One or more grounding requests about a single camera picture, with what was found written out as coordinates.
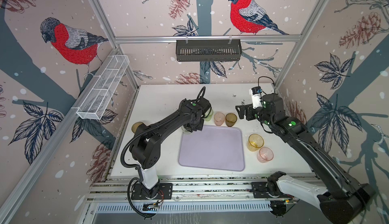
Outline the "pink faceted glass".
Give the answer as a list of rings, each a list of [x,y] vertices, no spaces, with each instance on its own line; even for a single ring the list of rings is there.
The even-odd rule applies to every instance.
[[[269,161],[272,161],[274,158],[273,151],[268,147],[262,147],[258,154],[257,154],[257,160],[260,163],[267,163]]]

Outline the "olive amber textured glass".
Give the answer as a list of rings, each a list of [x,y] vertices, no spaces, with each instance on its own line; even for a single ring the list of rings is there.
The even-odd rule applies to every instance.
[[[136,122],[136,123],[134,123],[134,124],[132,125],[132,127],[131,127],[132,132],[133,132],[133,133],[136,133],[138,127],[139,127],[140,125],[142,125],[142,124],[143,124],[143,122]]]

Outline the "pale green short glass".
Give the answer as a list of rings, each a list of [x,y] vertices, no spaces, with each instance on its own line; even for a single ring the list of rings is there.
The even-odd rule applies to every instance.
[[[181,130],[184,134],[191,134],[191,131],[188,131],[184,126],[181,127]]]

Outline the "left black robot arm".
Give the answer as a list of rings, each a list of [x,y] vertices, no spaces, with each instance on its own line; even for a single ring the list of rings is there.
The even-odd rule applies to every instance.
[[[149,126],[138,126],[133,138],[124,146],[120,162],[125,168],[135,168],[143,194],[155,197],[159,192],[160,181],[155,165],[161,156],[163,141],[182,126],[189,131],[201,131],[211,103],[204,97],[180,102],[178,110],[165,119]]]

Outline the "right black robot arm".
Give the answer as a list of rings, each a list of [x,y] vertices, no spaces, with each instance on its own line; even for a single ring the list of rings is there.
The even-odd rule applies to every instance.
[[[276,94],[260,97],[255,103],[236,106],[240,119],[257,120],[293,148],[324,187],[318,187],[277,171],[267,178],[267,191],[272,197],[291,195],[321,210],[333,224],[348,224],[366,210],[376,194],[368,183],[359,183],[346,173],[315,141],[308,128],[297,118],[286,115],[283,100]]]

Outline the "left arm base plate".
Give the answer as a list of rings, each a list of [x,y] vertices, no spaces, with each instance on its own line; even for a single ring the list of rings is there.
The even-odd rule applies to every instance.
[[[147,189],[141,183],[135,183],[130,188],[132,200],[170,200],[172,198],[172,183],[157,183],[152,189]]]

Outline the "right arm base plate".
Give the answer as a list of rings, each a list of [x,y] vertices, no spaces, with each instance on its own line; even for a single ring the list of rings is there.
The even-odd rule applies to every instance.
[[[291,196],[285,194],[271,194],[267,189],[267,182],[252,182],[250,193],[253,194],[255,199],[268,199],[268,198],[281,198],[281,199],[292,199]]]

